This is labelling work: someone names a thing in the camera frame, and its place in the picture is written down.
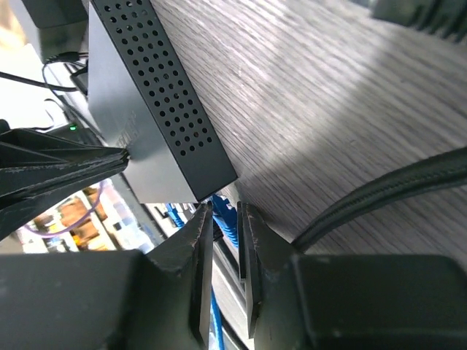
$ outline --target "gray wood grain surface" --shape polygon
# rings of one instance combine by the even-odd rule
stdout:
[[[344,0],[153,4],[238,171],[225,193],[287,239],[365,182],[466,144],[464,46]],[[309,252],[441,253],[466,266],[466,226],[466,189],[444,190],[364,215]],[[219,304],[244,337],[231,300]]]

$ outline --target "gray metal box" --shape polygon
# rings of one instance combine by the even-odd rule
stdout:
[[[53,55],[80,50],[88,26],[81,0],[9,0],[9,4],[43,63]]]
[[[201,201],[236,179],[149,0],[89,8],[89,107],[142,203]]]

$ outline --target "ventilation grille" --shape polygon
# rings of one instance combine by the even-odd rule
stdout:
[[[148,0],[95,7],[175,158],[220,143]]]

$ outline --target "blue cable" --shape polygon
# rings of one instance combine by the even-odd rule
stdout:
[[[212,195],[211,202],[214,220],[233,246],[239,248],[239,236],[236,231],[236,209],[230,206],[228,199],[222,199],[219,195]]]
[[[180,215],[178,215],[178,211],[175,207],[172,207],[170,203],[166,203],[167,213],[169,214],[172,221],[178,228],[182,228],[185,223],[183,222]],[[218,350],[225,350],[224,346],[224,337],[222,334],[222,320],[220,319],[220,312],[219,307],[217,306],[216,297],[214,295],[214,290],[211,287],[211,313],[214,319],[214,333],[216,335],[217,340],[217,349]]]

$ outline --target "purple cable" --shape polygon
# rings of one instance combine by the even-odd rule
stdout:
[[[41,236],[43,238],[53,238],[53,237],[57,237],[57,236],[59,236],[59,235],[61,235],[63,233],[69,232],[70,230],[73,230],[74,228],[77,228],[78,226],[80,226],[91,215],[91,213],[96,210],[97,206],[99,205],[100,198],[101,198],[101,195],[102,195],[103,191],[104,191],[104,182],[100,182],[99,183],[99,191],[97,192],[97,198],[96,198],[96,201],[93,203],[93,205],[89,208],[89,210],[87,212],[85,212],[85,214],[81,218],[79,218],[76,222],[72,223],[70,226],[64,228],[63,230],[60,230],[60,231],[55,232],[55,233],[43,233],[42,231],[33,230],[28,225],[24,225],[23,227],[27,231],[33,233],[34,235],[38,235],[38,236]]]

